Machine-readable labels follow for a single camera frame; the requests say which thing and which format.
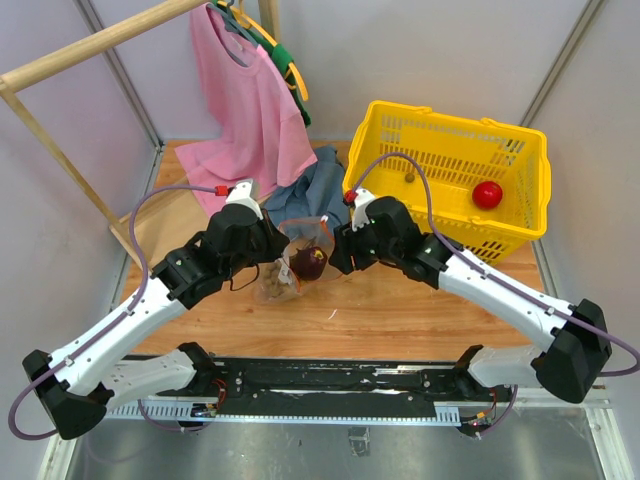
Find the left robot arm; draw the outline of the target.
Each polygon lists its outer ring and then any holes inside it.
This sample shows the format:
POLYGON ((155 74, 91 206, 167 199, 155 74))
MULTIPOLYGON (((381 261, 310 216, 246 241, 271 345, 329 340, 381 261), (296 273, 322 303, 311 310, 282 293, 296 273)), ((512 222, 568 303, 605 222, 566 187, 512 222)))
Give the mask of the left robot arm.
POLYGON ((195 342, 149 360, 120 362, 160 326, 219 292, 239 271, 278 259, 288 243, 264 211, 226 205, 206 230, 170 251, 125 303, 89 331, 53 353, 27 355, 23 368, 55 434, 78 438, 108 412, 149 395, 207 393, 218 371, 195 342))

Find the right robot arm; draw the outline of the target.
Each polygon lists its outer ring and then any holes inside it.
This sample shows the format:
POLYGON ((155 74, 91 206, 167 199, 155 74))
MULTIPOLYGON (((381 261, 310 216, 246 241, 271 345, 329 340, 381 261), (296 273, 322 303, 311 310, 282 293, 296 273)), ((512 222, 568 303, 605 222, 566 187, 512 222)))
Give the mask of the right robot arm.
POLYGON ((330 264, 348 275, 381 263, 407 278, 466 299, 525 335, 525 347, 473 346, 453 375, 455 392, 474 400, 488 387, 542 387, 580 403, 611 356, 603 310, 583 299, 573 305, 538 292, 494 269, 461 244, 423 233, 391 196, 359 190, 350 222, 334 231, 330 264))

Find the green grape bunch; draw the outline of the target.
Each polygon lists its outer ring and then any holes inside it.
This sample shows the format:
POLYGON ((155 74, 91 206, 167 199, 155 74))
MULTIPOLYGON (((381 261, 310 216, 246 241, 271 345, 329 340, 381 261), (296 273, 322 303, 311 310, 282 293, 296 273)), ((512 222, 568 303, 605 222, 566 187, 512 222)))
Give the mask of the green grape bunch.
POLYGON ((259 293, 266 302, 291 300, 296 294, 288 267, 277 260, 264 266, 259 278, 259 293))

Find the clear zip top bag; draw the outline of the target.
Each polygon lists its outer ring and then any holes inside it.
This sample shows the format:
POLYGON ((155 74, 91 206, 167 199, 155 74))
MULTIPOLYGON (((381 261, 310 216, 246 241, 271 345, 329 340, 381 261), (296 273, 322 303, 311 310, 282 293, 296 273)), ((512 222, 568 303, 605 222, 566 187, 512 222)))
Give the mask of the clear zip top bag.
POLYGON ((285 220, 279 231, 289 239, 289 244, 277 260, 260 267, 254 289, 260 303, 293 300, 316 284, 342 276, 329 264, 335 240, 326 215, 285 220))

